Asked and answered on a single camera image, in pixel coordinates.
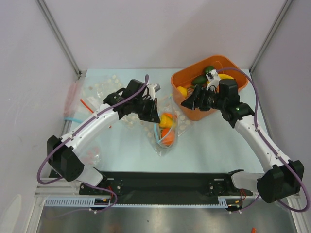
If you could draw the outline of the orange tangerine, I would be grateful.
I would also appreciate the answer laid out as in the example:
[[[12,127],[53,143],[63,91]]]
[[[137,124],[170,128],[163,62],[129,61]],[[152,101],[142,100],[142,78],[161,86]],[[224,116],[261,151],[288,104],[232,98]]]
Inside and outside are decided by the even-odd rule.
[[[175,131],[172,129],[165,128],[161,131],[160,143],[165,146],[171,146],[175,141]]]

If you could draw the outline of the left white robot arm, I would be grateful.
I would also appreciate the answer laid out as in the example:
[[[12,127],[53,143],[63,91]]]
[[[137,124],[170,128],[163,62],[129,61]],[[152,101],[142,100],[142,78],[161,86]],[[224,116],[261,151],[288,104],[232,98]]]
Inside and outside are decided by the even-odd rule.
[[[159,123],[156,92],[159,84],[150,84],[149,76],[142,83],[132,79],[126,88],[113,92],[103,100],[100,107],[71,132],[51,136],[47,141],[47,163],[67,182],[80,181],[90,185],[96,194],[107,189],[104,176],[82,159],[83,148],[108,126],[129,114],[136,114],[142,121]]]

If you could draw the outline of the clear blue-zipper zip bag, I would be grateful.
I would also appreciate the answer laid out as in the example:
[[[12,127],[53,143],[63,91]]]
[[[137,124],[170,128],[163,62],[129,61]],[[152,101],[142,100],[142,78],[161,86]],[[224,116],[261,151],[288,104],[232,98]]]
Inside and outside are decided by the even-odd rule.
[[[141,121],[140,124],[151,147],[159,156],[164,156],[174,149],[178,138],[192,126],[174,102],[173,97],[165,97],[158,102],[160,123]]]

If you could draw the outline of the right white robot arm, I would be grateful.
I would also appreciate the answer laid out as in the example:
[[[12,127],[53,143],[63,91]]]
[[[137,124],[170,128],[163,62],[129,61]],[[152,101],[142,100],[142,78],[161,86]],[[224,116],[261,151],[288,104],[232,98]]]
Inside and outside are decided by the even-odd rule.
[[[299,160],[292,161],[262,131],[257,114],[240,101],[234,79],[220,80],[218,92],[197,85],[181,105],[191,110],[219,110],[223,119],[244,138],[259,159],[264,173],[234,173],[224,182],[228,194],[235,195],[246,189],[259,193],[266,203],[272,203],[306,189],[302,182],[304,166]]]

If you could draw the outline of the yellow green mango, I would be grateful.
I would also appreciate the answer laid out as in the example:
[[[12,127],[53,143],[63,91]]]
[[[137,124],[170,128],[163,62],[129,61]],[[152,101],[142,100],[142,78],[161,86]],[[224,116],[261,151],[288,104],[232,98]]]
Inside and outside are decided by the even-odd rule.
[[[175,128],[177,126],[177,122],[178,120],[176,114],[164,112],[161,114],[159,127],[163,129]]]

